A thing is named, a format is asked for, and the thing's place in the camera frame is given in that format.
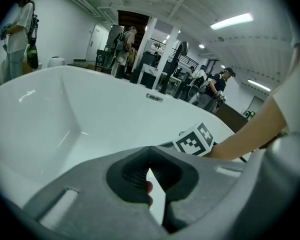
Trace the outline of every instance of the bathtub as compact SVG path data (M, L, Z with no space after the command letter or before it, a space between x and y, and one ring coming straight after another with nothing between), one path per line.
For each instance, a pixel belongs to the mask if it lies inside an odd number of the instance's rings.
M27 74L0 86L0 193L23 207L81 162L169 142L198 122L217 143L233 134L211 113L111 75L73 66Z

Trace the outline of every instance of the white door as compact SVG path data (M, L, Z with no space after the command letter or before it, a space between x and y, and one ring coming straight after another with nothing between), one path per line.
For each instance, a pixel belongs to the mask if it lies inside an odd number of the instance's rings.
M90 43L88 44L88 50L86 53L87 61L96 61L97 50L104 50L107 39L108 39L109 31L107 31L104 27L96 24L93 33L91 34Z

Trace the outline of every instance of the metal railing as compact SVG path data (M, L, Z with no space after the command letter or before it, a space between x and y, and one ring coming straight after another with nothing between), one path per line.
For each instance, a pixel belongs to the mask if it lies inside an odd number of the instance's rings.
M162 42L159 42L158 40L152 39L153 44L151 45L151 48L158 50L160 52L164 52L166 45ZM176 54L176 49L172 48L172 50L170 51L170 56L174 57ZM194 66L194 68L196 69L197 66L199 65L199 63L197 63L196 61L194 61L192 58L188 57L188 56L183 56L180 55L179 56L179 62L188 65L188 67L190 68L191 66Z

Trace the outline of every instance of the fluorescent light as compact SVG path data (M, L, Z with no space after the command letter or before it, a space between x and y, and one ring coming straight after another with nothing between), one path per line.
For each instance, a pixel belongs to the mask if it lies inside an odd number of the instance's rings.
M244 22L253 22L254 18L250 13L242 14L236 17L228 18L226 20L220 21L216 24L211 25L213 30L222 29L231 25L240 24Z
M270 88L265 87L265 86L263 86L262 84L257 83L257 82L255 82L255 81L252 81L252 80L250 80L250 79L248 79L248 82L249 82L250 84L256 85L256 86L258 86L258 87L260 87L260 88L262 88L262 89L265 89L265 90L268 91L268 92L271 91Z

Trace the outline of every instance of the black cap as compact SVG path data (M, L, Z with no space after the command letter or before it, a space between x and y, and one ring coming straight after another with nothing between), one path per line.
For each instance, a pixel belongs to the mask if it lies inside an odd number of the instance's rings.
M233 71L233 69L231 67L226 67L224 69L224 71L227 71L230 73L231 76L233 76L234 78L236 77L236 73Z

